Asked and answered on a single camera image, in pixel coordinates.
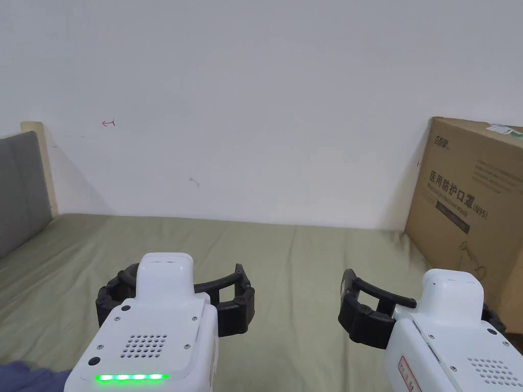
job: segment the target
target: box label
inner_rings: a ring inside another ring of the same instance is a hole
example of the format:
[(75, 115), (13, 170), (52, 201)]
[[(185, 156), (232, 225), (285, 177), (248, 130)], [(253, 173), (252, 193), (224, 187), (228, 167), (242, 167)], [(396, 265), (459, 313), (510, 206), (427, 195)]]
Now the box label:
[(465, 193), (456, 183), (437, 174), (434, 170), (429, 174), (428, 188), (463, 217), (466, 218), (469, 212), (474, 212), (482, 219), (487, 219), (488, 211), (475, 203), (474, 195)]
[(512, 128), (510, 128), (508, 126), (505, 126), (505, 125), (491, 124), (491, 126), (489, 126), (487, 129), (489, 131), (494, 131), (494, 132), (497, 132), (497, 133), (501, 133), (503, 135), (509, 135), (510, 134), (513, 137), (523, 138), (523, 133), (518, 132), (515, 129), (512, 129)]
[(487, 129), (489, 131), (494, 131), (497, 133), (501, 133), (503, 135), (508, 135), (510, 132), (513, 131), (512, 128), (509, 128), (509, 127), (501, 125), (501, 124), (491, 124), (491, 126), (489, 126)]
[(403, 377), (403, 381), (405, 381), (405, 385), (410, 392), (422, 392), (418, 385), (418, 381), (416, 380), (416, 377), (414, 377), (414, 373), (412, 373), (412, 370), (404, 356), (401, 357), (397, 368), (400, 371), (400, 374)]

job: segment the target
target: led strip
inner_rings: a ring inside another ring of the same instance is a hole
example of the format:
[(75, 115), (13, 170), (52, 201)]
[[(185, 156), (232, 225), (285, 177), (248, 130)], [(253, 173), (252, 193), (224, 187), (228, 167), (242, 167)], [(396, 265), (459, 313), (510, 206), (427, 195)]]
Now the led strip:
[(112, 380), (160, 380), (169, 378), (168, 374), (100, 374), (95, 377), (98, 381)]

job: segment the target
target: blue fabric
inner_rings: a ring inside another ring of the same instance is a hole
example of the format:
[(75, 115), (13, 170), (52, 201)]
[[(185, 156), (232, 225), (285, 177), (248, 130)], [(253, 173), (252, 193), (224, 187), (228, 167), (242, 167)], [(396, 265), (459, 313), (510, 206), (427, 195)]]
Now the blue fabric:
[(24, 362), (0, 365), (2, 392), (63, 392), (70, 370), (55, 373), (48, 369), (34, 372)]

